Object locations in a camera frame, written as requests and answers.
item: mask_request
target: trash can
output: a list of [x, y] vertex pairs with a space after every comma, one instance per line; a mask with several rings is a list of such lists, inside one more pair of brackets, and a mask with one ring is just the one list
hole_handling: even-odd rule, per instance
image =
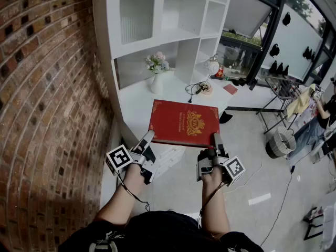
[[272, 159], [285, 156], [295, 148], [294, 136], [285, 127], [281, 126], [278, 127], [275, 134], [266, 144], [266, 152]]

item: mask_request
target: metal rack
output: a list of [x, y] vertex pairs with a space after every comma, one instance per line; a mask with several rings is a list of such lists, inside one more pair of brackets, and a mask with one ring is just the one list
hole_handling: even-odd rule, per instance
[[[283, 112], [287, 109], [287, 107], [296, 99], [298, 99], [301, 95], [301, 92], [299, 91], [299, 85], [302, 85], [301, 83], [292, 81], [287, 78], [280, 78], [280, 77], [266, 77], [265, 81], [267, 85], [271, 88], [271, 90], [274, 93], [274, 98], [271, 99], [262, 109], [260, 109], [257, 113], [261, 115], [262, 120], [265, 123], [267, 131], [264, 132], [266, 134], [270, 130], [272, 130], [275, 126], [277, 126], [279, 123], [283, 123], [284, 126], [287, 128], [284, 120], [287, 119], [287, 115], [284, 115]], [[266, 106], [268, 106], [270, 103], [272, 103], [276, 98], [279, 98], [282, 101], [282, 106], [280, 109], [280, 112], [278, 116], [280, 116], [280, 121], [277, 122], [273, 127], [268, 128], [267, 122], [265, 121], [262, 111], [265, 109]], [[294, 123], [295, 119], [297, 118], [298, 114], [295, 114], [295, 118], [291, 122], [290, 126], [288, 127], [288, 130]]]

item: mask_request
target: flower bouquet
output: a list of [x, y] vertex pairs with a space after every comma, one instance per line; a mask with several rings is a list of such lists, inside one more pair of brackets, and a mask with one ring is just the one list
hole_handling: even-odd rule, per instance
[[169, 63], [165, 59], [166, 57], [160, 51], [154, 55], [148, 55], [145, 58], [146, 68], [155, 74], [170, 71]]

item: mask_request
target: yellow cloth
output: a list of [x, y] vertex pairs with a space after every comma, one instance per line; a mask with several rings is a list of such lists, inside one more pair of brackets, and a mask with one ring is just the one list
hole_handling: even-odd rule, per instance
[[310, 87], [302, 93], [298, 99], [293, 101], [287, 107], [287, 117], [290, 117], [293, 114], [304, 112], [309, 106], [309, 98], [310, 98], [310, 89], [315, 90], [315, 84], [310, 85]]

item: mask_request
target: book cover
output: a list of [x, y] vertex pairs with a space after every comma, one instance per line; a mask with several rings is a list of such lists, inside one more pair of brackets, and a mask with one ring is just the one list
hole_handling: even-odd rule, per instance
[[226, 90], [231, 95], [234, 95], [238, 91], [238, 89], [231, 84], [226, 85], [223, 89]]
[[218, 108], [154, 100], [149, 130], [154, 143], [210, 147], [219, 132]]

